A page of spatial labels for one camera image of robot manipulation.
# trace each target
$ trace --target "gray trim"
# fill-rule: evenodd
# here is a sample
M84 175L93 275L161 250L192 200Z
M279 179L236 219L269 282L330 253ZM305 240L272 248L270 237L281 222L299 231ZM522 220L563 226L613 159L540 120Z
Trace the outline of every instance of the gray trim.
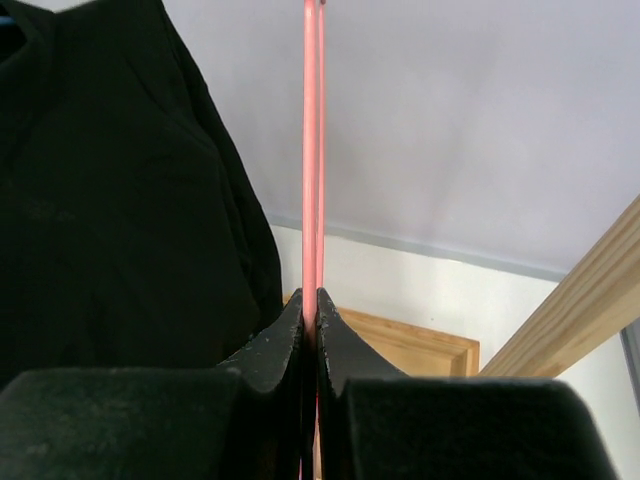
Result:
M631 385L636 395L636 405L640 414L640 319L620 332Z
M292 220L290 218L281 217L278 215L267 215L267 218L271 225L275 225L278 227L292 228L294 230L302 229L302 221L300 220ZM422 243L397 240L394 238L383 237L381 235L363 233L363 232L358 232L356 230L334 227L331 225L326 226L326 233L327 235L334 235L336 237L342 237L347 240L366 243L376 247L391 248L393 250L399 250L402 252L424 255L426 257L455 260L458 262L475 265L477 267L490 268L492 270L499 270L501 272L514 273L516 275L538 278L540 280L549 280L552 282L559 282L565 277L565 273L562 273L562 272L554 272L551 270L545 270L545 269L536 268L536 267L529 267L526 265L519 265L517 263L507 262L503 260L485 258L478 255L468 254L468 253L455 252L455 251L446 250L443 248L432 247L430 245L426 245Z

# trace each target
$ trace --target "white wall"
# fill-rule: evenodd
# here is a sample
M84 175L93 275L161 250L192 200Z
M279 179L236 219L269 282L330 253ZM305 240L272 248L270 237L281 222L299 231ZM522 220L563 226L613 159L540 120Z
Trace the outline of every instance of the white wall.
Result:
M274 227L285 291L301 282L301 235ZM481 365L500 349L554 282L337 237L326 244L325 287L340 306L481 342ZM640 416L616 336L561 377L585 400L623 480L640 480Z

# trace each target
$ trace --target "ceiling edge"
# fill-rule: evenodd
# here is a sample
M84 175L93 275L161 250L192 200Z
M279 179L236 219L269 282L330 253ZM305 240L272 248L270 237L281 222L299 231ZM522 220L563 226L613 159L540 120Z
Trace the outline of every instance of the ceiling edge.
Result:
M267 219L271 225L277 227L292 228L294 230L302 229L302 222L300 220L293 220L291 218L269 215ZM376 247L390 248L392 250L399 250L402 252L415 253L417 255L423 255L426 257L441 258L445 260L454 260L457 262L468 263L477 267L488 268L491 270L498 270L501 272L513 273L515 275L521 275L524 277L537 278L540 280L548 280L551 282L560 282L565 277L565 273L554 272L551 270L545 270L542 268L531 267L527 265L520 265L513 262L507 262L503 260L497 260L493 258L481 257L478 255L471 255L468 253L456 252L453 250L447 250L443 248L433 247L426 244L417 242L408 242L405 240L398 240L389 237L383 237L381 235L375 235L370 233L359 232L356 230L334 227L326 225L327 235L333 235L336 237L342 237L354 242L365 243Z

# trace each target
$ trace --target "black garment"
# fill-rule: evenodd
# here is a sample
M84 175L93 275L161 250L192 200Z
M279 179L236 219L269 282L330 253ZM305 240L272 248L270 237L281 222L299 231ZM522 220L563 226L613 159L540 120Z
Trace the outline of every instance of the black garment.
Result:
M0 385L219 362L280 314L280 261L161 0L0 6Z

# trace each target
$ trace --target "white ceiling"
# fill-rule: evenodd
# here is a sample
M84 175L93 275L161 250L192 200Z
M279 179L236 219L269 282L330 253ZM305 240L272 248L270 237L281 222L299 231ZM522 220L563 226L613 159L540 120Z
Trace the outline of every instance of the white ceiling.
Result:
M299 219L302 0L165 5L265 210ZM562 273L640 193L636 0L327 12L332 226Z

